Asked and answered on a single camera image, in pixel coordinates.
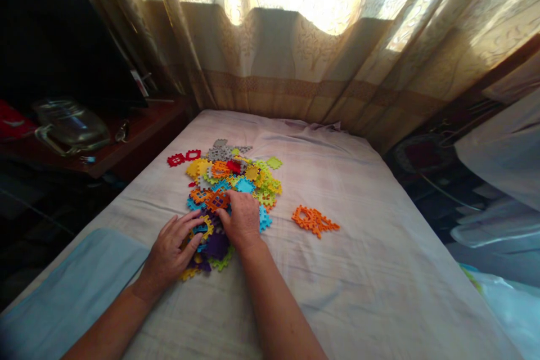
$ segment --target curtain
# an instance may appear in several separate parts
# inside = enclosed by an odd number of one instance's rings
[[[380,152],[540,27],[540,0],[107,2],[162,88],[200,108],[341,122]]]

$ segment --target dark wooden shelf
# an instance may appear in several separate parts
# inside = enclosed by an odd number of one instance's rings
[[[0,154],[10,160],[23,161],[49,167],[56,170],[84,173],[92,178],[101,177],[106,171],[115,168],[121,161],[129,159],[129,174],[125,168],[119,168],[120,177],[130,181],[161,150],[178,135],[189,122],[187,110],[192,99],[185,96],[163,97],[167,101],[149,101],[148,108],[129,111],[130,122],[128,142],[108,145],[95,151],[83,151],[70,157],[62,157],[39,142],[34,136],[0,145]],[[122,117],[112,111],[94,112],[107,124],[111,141],[120,128]],[[145,144],[145,150],[139,148]],[[137,156],[131,155],[137,149]],[[83,164],[81,156],[94,156],[94,164]]]

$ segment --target left hand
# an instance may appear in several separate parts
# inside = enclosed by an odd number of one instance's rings
[[[197,233],[184,250],[180,249],[180,245],[193,227],[204,222],[199,218],[200,212],[190,212],[180,219],[175,215],[159,232],[141,275],[133,285],[133,292],[139,298],[154,303],[186,269],[203,234]]]

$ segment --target white bed sheet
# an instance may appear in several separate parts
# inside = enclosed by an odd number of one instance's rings
[[[277,266],[330,358],[521,358],[381,157],[364,139],[301,121],[203,111],[15,300],[33,291],[96,228],[151,246],[187,212],[187,165],[167,157],[218,138],[278,157],[283,195],[263,233]],[[298,205],[341,225],[315,235],[290,218]],[[125,358],[260,358],[238,257],[170,289]]]

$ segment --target black tv screen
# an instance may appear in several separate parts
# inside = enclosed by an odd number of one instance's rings
[[[89,0],[0,1],[1,98],[14,106],[50,96],[147,106]]]

